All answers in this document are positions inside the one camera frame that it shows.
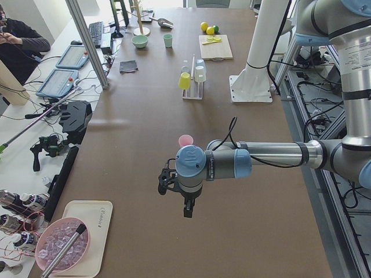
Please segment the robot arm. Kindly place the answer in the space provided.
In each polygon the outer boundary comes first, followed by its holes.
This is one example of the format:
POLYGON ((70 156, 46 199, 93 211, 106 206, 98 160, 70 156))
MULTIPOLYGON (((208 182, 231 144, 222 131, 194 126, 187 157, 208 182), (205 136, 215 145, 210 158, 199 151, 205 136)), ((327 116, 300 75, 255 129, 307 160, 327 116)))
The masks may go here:
POLYGON ((333 45, 338 52, 346 136, 292 143, 243 142, 226 136, 206 149, 182 147, 175 167, 162 169, 158 191, 180 193, 185 217, 192 217, 204 181, 247 177, 254 164, 305 165, 370 187, 370 2, 300 1, 298 9, 296 43, 333 45))

